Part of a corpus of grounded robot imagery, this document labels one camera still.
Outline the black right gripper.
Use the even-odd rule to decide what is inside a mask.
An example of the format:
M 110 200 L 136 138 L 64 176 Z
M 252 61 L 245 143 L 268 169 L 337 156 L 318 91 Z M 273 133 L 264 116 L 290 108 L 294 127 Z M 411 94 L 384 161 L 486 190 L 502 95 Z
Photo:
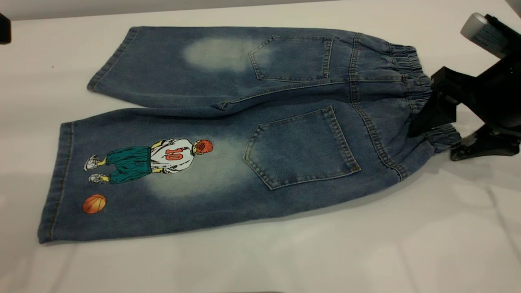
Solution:
M 456 108 L 462 103 L 485 125 L 451 150 L 451 161 L 519 154 L 521 56 L 518 52 L 502 58 L 477 77 L 447 67 L 439 69 L 431 76 L 431 95 L 410 124 L 409 137 L 456 122 Z

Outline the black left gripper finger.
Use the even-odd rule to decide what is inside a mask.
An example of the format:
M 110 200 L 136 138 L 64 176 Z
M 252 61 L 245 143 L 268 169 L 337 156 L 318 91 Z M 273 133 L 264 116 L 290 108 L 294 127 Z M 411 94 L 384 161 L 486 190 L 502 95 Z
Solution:
M 0 13 L 0 44 L 11 43 L 11 20 Z

